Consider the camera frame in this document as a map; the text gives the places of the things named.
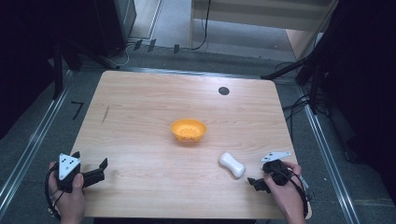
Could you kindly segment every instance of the tabletop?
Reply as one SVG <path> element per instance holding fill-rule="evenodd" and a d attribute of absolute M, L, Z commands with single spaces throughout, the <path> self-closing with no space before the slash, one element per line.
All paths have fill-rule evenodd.
<path fill-rule="evenodd" d="M 173 136 L 185 118 L 206 125 L 199 142 Z M 87 217 L 282 218 L 248 177 L 262 178 L 270 151 L 297 163 L 275 84 L 228 77 L 104 72 L 75 151 L 81 172 L 108 159 L 106 179 L 86 188 Z M 219 163 L 224 152 L 246 166 L 240 178 Z"/>

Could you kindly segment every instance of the human hand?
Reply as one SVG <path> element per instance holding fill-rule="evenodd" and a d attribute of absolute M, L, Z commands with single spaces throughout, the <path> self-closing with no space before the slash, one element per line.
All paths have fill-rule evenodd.
<path fill-rule="evenodd" d="M 295 174 L 301 174 L 302 169 L 300 165 L 288 161 L 283 161 L 283 163 Z M 301 189 L 303 188 L 297 176 L 294 175 L 291 179 L 297 184 L 297 186 Z M 304 224 L 305 218 L 303 201 L 294 185 L 289 181 L 286 185 L 279 186 L 274 182 L 270 174 L 264 174 L 264 182 L 267 184 L 268 188 L 270 188 L 277 206 L 283 216 L 285 216 L 288 223 Z"/>
<path fill-rule="evenodd" d="M 84 218 L 85 213 L 85 197 L 82 192 L 84 185 L 84 177 L 82 174 L 77 174 L 73 180 L 73 191 L 71 193 L 63 193 L 58 190 L 55 173 L 52 172 L 49 177 L 49 193 L 53 196 L 54 201 L 59 201 L 55 204 L 61 214 L 61 223 L 75 224 L 80 223 Z"/>

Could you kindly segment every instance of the metal frame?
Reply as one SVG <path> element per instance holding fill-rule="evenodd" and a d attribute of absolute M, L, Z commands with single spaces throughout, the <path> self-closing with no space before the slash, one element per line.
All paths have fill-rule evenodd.
<path fill-rule="evenodd" d="M 301 95 L 305 95 L 305 92 L 300 88 Z M 314 115 L 312 110 L 308 105 L 304 108 L 306 116 L 308 117 L 309 123 L 311 125 L 312 131 L 318 142 L 318 147 L 320 153 L 323 157 L 324 163 L 326 165 L 327 171 L 329 172 L 330 179 L 332 181 L 332 186 L 334 187 L 335 194 L 337 195 L 338 202 L 341 205 L 346 222 L 348 224 L 361 223 L 358 214 L 355 210 L 355 206 L 352 199 L 349 196 L 347 186 L 344 183 L 343 178 L 337 168 L 337 165 L 332 157 L 331 149 L 327 143 L 326 137 L 320 127 L 318 116 Z"/>
<path fill-rule="evenodd" d="M 18 163 L 13 169 L 11 175 L 8 177 L 6 183 L 3 185 L 0 191 L 0 221 L 3 218 L 3 215 L 7 211 L 7 208 L 14 197 L 18 187 L 20 186 L 23 177 L 25 176 L 27 170 L 29 169 L 30 164 L 35 158 L 35 154 L 39 150 L 41 143 L 44 137 L 47 134 L 47 131 L 50 128 L 53 120 L 58 114 L 61 105 L 64 102 L 64 98 L 68 93 L 70 83 L 73 81 L 74 75 L 69 70 L 65 76 L 65 86 L 64 90 L 61 92 L 59 98 L 57 100 L 52 100 L 52 103 L 49 105 L 49 109 L 47 110 L 44 118 L 41 120 L 35 132 L 32 134 L 29 143 L 27 144 L 25 150 L 23 151 Z"/>
<path fill-rule="evenodd" d="M 260 76 L 254 75 L 236 75 L 226 73 L 210 73 L 210 72 L 193 72 L 193 71 L 179 71 L 179 70 L 167 70 L 167 69 L 156 69 L 156 68 L 126 68 L 119 71 L 136 72 L 136 73 L 157 73 L 157 74 L 174 74 L 174 75 L 187 75 L 187 76 L 205 76 L 205 77 L 233 77 L 233 78 L 245 78 L 245 79 L 260 79 Z"/>

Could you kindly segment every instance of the white object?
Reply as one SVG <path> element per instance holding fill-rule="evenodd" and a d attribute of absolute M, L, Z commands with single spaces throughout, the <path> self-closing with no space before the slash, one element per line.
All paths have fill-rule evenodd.
<path fill-rule="evenodd" d="M 221 165 L 227 167 L 236 178 L 241 177 L 246 170 L 245 165 L 236 161 L 229 152 L 224 152 L 221 155 L 219 162 Z"/>
<path fill-rule="evenodd" d="M 266 155 L 264 158 L 261 159 L 262 162 L 268 162 L 268 161 L 276 161 L 280 160 L 282 158 L 288 157 L 291 155 L 289 151 L 287 152 L 270 152 L 268 155 Z"/>
<path fill-rule="evenodd" d="M 59 179 L 64 180 L 80 163 L 79 158 L 59 155 Z"/>

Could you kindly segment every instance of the black circle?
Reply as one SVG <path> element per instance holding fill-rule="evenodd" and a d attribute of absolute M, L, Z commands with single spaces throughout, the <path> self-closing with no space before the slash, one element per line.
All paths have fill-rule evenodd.
<path fill-rule="evenodd" d="M 230 90 L 228 90 L 227 87 L 220 87 L 220 88 L 219 88 L 219 93 L 220 93 L 221 95 L 228 95 L 228 94 L 230 93 Z"/>

